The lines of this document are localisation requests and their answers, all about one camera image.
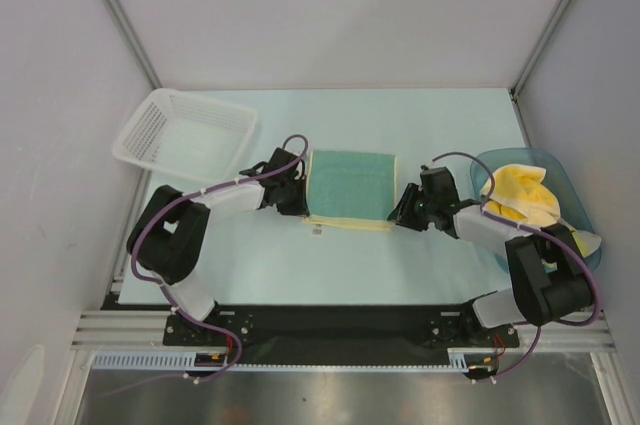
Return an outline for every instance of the gray wall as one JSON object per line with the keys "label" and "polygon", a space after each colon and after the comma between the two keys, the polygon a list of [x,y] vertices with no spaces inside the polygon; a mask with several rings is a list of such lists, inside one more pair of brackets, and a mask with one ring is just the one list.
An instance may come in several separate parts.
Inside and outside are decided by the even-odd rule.
{"label": "gray wall", "polygon": [[165,86],[497,86],[557,0],[121,0]]}
{"label": "gray wall", "polygon": [[149,92],[100,0],[0,0],[0,389],[45,346],[48,423],[79,313],[99,304],[138,172],[111,142]]}
{"label": "gray wall", "polygon": [[521,98],[603,236],[607,319],[640,390],[640,0],[576,0]]}

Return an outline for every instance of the folded towel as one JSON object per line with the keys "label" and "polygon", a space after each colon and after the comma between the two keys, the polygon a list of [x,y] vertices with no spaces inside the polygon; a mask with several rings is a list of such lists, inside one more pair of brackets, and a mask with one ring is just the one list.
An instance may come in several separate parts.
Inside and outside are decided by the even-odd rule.
{"label": "folded towel", "polygon": [[314,150],[309,160],[305,221],[363,230],[390,230],[396,157]]}

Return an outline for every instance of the purple cable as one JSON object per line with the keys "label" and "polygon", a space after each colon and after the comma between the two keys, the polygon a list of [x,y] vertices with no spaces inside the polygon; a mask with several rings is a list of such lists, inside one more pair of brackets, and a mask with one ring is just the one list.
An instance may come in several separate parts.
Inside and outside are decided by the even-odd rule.
{"label": "purple cable", "polygon": [[[247,183],[247,182],[255,182],[257,180],[264,180],[265,178],[269,178],[269,177],[273,177],[274,175],[278,175],[286,170],[289,170],[290,168],[293,167],[297,167],[298,164],[302,161],[302,159],[306,156],[308,150],[309,150],[309,140],[307,140],[307,137],[305,137],[304,135],[301,135],[299,133],[296,133],[294,135],[291,135],[289,137],[287,137],[287,139],[284,141],[284,144],[282,145],[282,148],[285,148],[287,146],[287,144],[295,139],[295,138],[300,138],[303,142],[304,142],[304,148],[302,150],[302,152],[290,163],[288,163],[287,165],[280,167],[276,170],[273,170],[271,172],[268,173],[263,173],[261,175],[256,175],[254,177],[246,177],[246,178],[242,178],[239,180],[230,180],[228,182],[225,183],[219,183],[217,185],[212,185],[209,188],[206,188],[205,190],[202,191],[197,191],[197,192],[193,192],[193,193],[189,193],[186,195],[183,195],[179,198],[176,198],[173,202],[168,203],[167,205],[165,205],[157,214],[155,214],[153,216],[153,218],[151,220],[149,220],[149,223],[147,223],[147,225],[142,229],[142,232],[140,232],[140,235],[138,236],[138,239],[136,240],[135,245],[133,246],[133,250],[131,250],[131,272],[133,273],[133,275],[138,279],[138,280],[142,280],[144,282],[152,282],[155,283],[156,285],[160,286],[160,289],[162,290],[162,293],[164,294],[165,298],[167,299],[167,301],[171,304],[172,307],[174,307],[176,309],[176,311],[182,315],[186,320],[188,320],[189,322],[193,323],[196,326],[202,327],[202,328],[207,328],[209,330],[213,330],[215,332],[219,332],[222,333],[228,337],[231,337],[231,339],[233,339],[233,341],[236,343],[237,345],[237,350],[235,353],[235,356],[233,357],[233,359],[227,363],[225,366],[223,366],[222,368],[220,368],[219,370],[216,370],[215,372],[213,372],[211,375],[208,375],[206,377],[202,377],[199,379],[200,382],[206,382],[209,381],[217,376],[219,376],[220,374],[226,372],[229,368],[231,368],[233,365],[235,365],[236,363],[238,363],[238,361],[240,360],[240,357],[242,356],[242,341],[240,340],[240,338],[238,338],[238,336],[233,333],[231,330],[227,330],[226,328],[221,328],[221,327],[216,327],[215,325],[210,325],[208,323],[204,323],[198,319],[196,319],[195,317],[191,316],[189,313],[187,313],[186,311],[182,310],[179,306],[178,303],[174,300],[174,298],[171,296],[171,294],[169,293],[169,291],[166,289],[165,284],[162,280],[157,279],[157,278],[153,278],[153,277],[147,277],[145,275],[142,275],[140,273],[140,271],[138,270],[138,254],[140,253],[140,247],[142,246],[142,242],[144,242],[144,240],[147,238],[147,236],[149,235],[149,233],[151,232],[151,230],[153,229],[153,227],[169,212],[169,210],[171,210],[173,207],[186,202],[187,200],[191,200],[193,198],[198,198],[202,195],[206,195],[208,193],[212,193],[215,192],[217,190],[222,190],[223,188],[227,188],[227,187],[233,187],[236,185],[240,185],[242,183]],[[135,388],[139,385],[144,385],[146,383],[150,383],[153,382],[155,380],[160,380],[160,379],[164,379],[164,378],[169,378],[169,377],[182,377],[183,375],[180,374],[164,374],[164,375],[159,375],[156,377],[151,377],[145,380],[142,380],[140,382],[137,383],[133,383],[131,385],[126,385],[124,387],[118,388],[116,390],[113,390],[111,392],[108,392],[106,394],[101,395],[101,397],[107,397],[107,396],[111,396],[111,395],[115,395],[117,393],[120,392],[124,392],[126,390],[130,390],[132,388]]]}

